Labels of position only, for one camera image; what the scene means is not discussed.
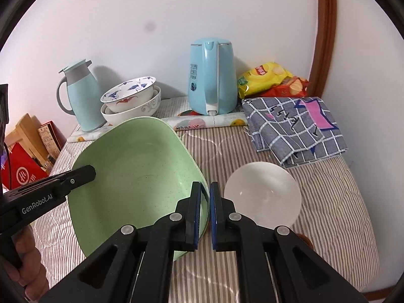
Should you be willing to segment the person's left hand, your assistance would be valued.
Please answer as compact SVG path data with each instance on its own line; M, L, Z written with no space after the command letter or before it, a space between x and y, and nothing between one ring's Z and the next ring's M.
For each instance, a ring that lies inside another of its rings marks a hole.
M22 268L16 269L5 259L1 258L10 279L25 288L25 295L31 301L37 302L49 290L46 279L46 269L41 264L41 254L36 248L32 227L26 226L14 241L16 251L22 260Z

